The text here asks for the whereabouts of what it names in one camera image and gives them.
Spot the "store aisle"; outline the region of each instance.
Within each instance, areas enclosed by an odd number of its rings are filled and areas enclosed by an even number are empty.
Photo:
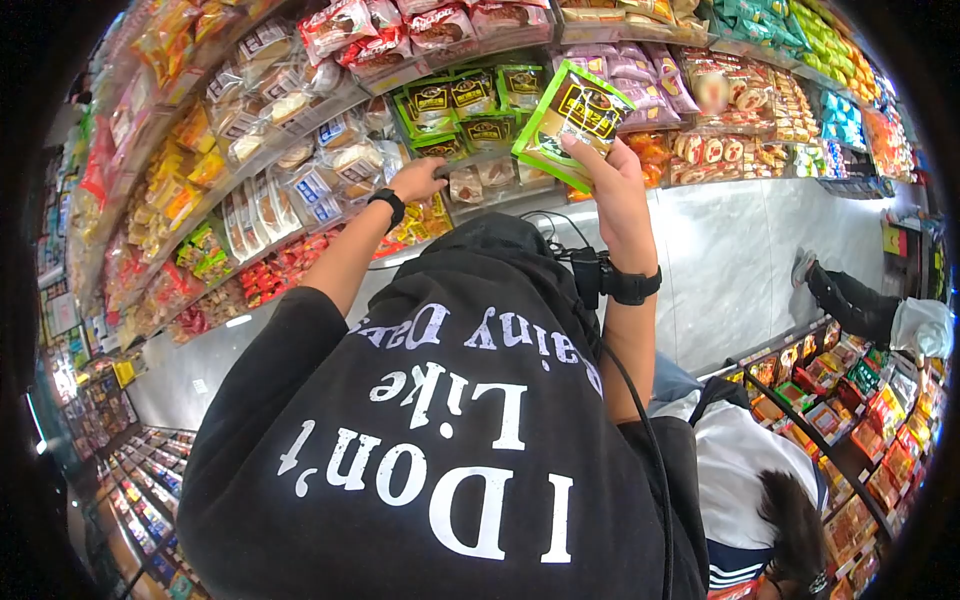
[[[909,187],[898,192],[898,202],[911,202],[916,194]],[[651,192],[647,200],[663,271],[657,346],[690,371],[703,371],[820,314],[805,286],[790,286],[798,245],[815,250],[828,269],[881,288],[879,218],[891,201],[834,198],[814,180],[681,187]],[[603,248],[594,203],[556,210],[569,216],[594,247]],[[552,231],[545,216],[534,219],[546,234]],[[561,243],[582,245],[565,220],[552,219]],[[367,302],[394,272],[367,274],[348,323],[363,317]],[[174,348],[166,334],[150,340],[144,347],[150,370],[131,385],[140,418],[151,425],[199,427],[230,366],[274,307],[268,304],[252,312],[251,321],[220,327],[181,348]],[[604,309],[601,299],[601,317]]]

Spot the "shopper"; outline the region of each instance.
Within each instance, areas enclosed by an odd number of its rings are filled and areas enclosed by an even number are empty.
[[[654,277],[636,155],[565,138],[596,181],[613,265]],[[390,187],[430,198],[443,164],[413,161]],[[217,598],[704,598],[692,429],[654,420],[651,444],[533,225],[492,214],[451,231],[347,326],[394,202],[347,225],[210,404],[178,516],[204,584]],[[655,315],[656,295],[610,299],[603,333],[643,406]]]
[[[813,251],[800,249],[797,255],[793,286],[806,282],[817,303],[844,331],[881,349],[909,350],[921,367],[928,366],[930,357],[950,355],[953,315],[942,302],[882,296],[846,273],[825,271]]]
[[[742,385],[713,377],[704,386],[657,352],[653,392],[654,422],[693,425],[710,590],[758,586],[756,600],[817,598],[827,585],[827,485],[813,461],[754,420]]]

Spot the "denim jeans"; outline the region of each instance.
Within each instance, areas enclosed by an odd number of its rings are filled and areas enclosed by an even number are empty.
[[[647,414],[653,417],[664,405],[687,396],[694,390],[703,390],[704,384],[693,375],[677,366],[666,354],[657,350],[654,365],[654,399],[650,400]]]

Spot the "hand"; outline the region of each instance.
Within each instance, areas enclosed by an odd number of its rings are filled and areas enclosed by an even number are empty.
[[[614,140],[606,160],[568,133],[560,141],[593,178],[591,191],[597,202],[600,237],[610,249],[613,264],[623,273],[654,275],[657,247],[640,159],[620,138]]]
[[[387,184],[404,204],[427,200],[444,189],[446,180],[433,179],[433,172],[446,164],[446,158],[418,158],[403,165]]]

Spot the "black wristwatch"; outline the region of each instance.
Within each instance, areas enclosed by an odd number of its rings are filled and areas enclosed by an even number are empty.
[[[370,196],[370,199],[367,200],[367,206],[370,204],[382,200],[386,203],[389,203],[390,206],[394,208],[394,216],[390,219],[390,226],[387,228],[387,231],[384,233],[390,233],[390,231],[400,224],[400,221],[403,221],[403,215],[406,214],[407,207],[403,204],[403,200],[398,198],[394,193],[394,190],[389,187],[384,187],[382,189],[376,190],[376,192]]]
[[[662,281],[663,273],[660,265],[657,265],[657,274],[648,277],[620,273],[610,260],[600,261],[600,292],[620,304],[640,306],[648,296],[658,292]]]

